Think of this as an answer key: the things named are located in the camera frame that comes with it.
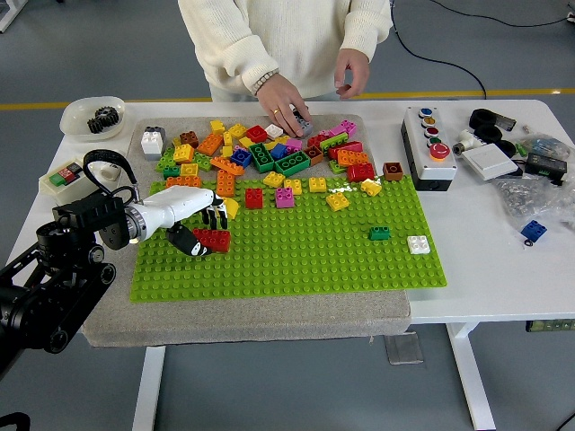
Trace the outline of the person's left hand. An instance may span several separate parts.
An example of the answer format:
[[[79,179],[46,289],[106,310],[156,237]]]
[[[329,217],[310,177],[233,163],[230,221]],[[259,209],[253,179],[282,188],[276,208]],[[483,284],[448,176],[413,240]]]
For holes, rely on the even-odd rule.
[[[360,51],[342,48],[336,60],[334,86],[341,100],[364,92],[370,75],[369,59]]]

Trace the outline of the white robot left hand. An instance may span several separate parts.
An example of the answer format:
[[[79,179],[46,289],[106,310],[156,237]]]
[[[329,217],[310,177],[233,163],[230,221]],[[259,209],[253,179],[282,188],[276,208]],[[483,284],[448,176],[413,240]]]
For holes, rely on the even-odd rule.
[[[146,220],[146,239],[158,228],[166,229],[166,239],[176,249],[189,256],[204,256],[212,250],[201,244],[195,234],[181,224],[194,214],[201,213],[204,224],[212,230],[220,223],[227,228],[226,204],[211,189],[190,186],[171,186],[143,201],[140,214]]]

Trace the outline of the person's right hand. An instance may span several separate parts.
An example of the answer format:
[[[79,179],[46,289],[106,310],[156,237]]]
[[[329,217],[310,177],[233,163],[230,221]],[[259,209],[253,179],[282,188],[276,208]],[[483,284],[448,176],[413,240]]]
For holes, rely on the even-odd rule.
[[[273,124],[292,137],[304,134],[293,114],[293,108],[305,121],[310,122],[311,115],[299,91],[288,79],[280,74],[273,75],[261,86],[256,98]]]

